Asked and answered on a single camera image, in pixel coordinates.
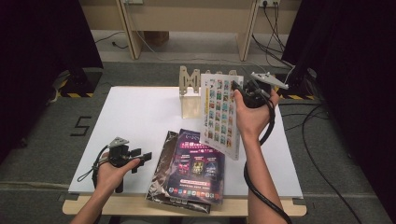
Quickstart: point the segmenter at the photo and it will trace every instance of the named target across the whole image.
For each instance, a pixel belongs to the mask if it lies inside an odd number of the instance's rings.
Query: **hand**
[[[236,125],[242,138],[257,141],[270,119],[268,106],[248,108],[245,106],[241,92],[236,90],[233,96],[236,102]],[[272,101],[274,107],[279,102],[279,96],[274,90],[271,90],[270,101]]]
[[[108,152],[104,153],[102,158],[107,156]],[[139,159],[135,159],[120,168],[114,167],[109,162],[103,163],[99,166],[96,189],[112,193],[119,186],[125,174],[134,169],[139,162]]]

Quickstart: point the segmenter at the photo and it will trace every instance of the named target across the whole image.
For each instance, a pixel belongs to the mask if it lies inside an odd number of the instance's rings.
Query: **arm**
[[[114,167],[108,162],[100,165],[96,189],[71,223],[93,223],[100,215],[103,206],[105,206],[114,189],[119,186],[125,174],[136,167],[139,162],[140,160],[133,160],[120,168]]]
[[[260,134],[269,122],[268,107],[264,105],[254,109],[247,108],[239,91],[234,92],[234,98],[236,102],[236,124],[247,154],[247,169],[251,182],[260,193],[282,208],[259,142]],[[277,105],[279,96],[275,91],[271,92],[270,100],[274,103],[274,106]],[[247,196],[247,205],[249,221],[252,224],[286,223],[279,214],[263,203],[251,191]]]

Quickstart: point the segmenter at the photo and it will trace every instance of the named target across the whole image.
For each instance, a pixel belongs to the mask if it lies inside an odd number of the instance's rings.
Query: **gray carpet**
[[[238,75],[262,72],[255,65],[179,63],[104,63],[105,70],[92,98],[59,98],[50,104],[27,136],[27,147],[10,151],[0,166],[0,223],[67,223],[62,212],[74,172],[111,86],[178,86],[178,72],[186,65],[201,72],[236,69]],[[273,73],[285,72],[283,69]],[[352,213],[324,181],[304,148],[302,126],[305,115],[319,101],[281,100],[280,110],[291,156],[299,176],[308,213],[293,223],[357,223]],[[353,159],[325,107],[305,124],[309,153],[320,171],[345,197],[363,223],[391,223],[370,184]],[[80,117],[84,129],[75,128]]]

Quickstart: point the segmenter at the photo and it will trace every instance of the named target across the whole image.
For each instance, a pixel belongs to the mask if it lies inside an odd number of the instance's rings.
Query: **power strip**
[[[267,7],[275,7],[275,4],[279,7],[280,0],[260,0],[259,7],[263,7],[263,2],[267,2]]]

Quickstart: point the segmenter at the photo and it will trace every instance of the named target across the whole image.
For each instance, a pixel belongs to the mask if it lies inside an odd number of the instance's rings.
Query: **right hand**
[[[262,130],[270,120],[269,108],[263,105],[259,108],[248,108],[245,106],[241,92],[236,90],[233,94],[236,102],[236,125],[243,139],[253,139],[258,141]],[[279,96],[271,90],[270,101],[277,106]]]

